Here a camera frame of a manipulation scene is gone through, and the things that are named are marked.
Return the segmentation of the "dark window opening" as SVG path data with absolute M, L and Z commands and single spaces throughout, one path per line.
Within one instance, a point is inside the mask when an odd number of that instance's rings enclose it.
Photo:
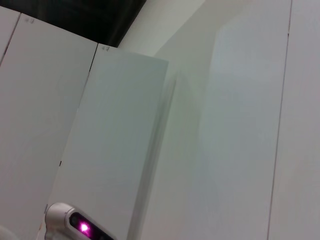
M 118 47 L 147 0 L 22 0 L 33 17 Z

